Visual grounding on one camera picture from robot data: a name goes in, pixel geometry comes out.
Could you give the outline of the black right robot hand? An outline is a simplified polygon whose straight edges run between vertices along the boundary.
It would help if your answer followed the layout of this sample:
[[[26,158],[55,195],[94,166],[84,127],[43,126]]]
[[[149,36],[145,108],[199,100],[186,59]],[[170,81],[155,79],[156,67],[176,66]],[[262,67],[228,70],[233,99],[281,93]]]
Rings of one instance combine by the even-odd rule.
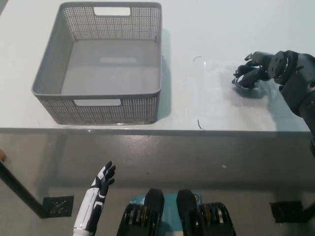
[[[246,56],[246,64],[238,66],[232,84],[238,88],[253,89],[256,82],[270,80],[268,66],[273,56],[259,51]]]

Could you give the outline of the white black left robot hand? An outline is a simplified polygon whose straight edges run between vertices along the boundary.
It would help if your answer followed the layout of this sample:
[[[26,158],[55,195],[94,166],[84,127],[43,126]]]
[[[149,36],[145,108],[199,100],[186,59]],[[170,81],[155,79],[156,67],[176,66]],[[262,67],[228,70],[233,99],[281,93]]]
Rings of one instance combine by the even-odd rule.
[[[74,236],[94,236],[116,166],[108,162],[94,178],[81,203],[73,226]]]

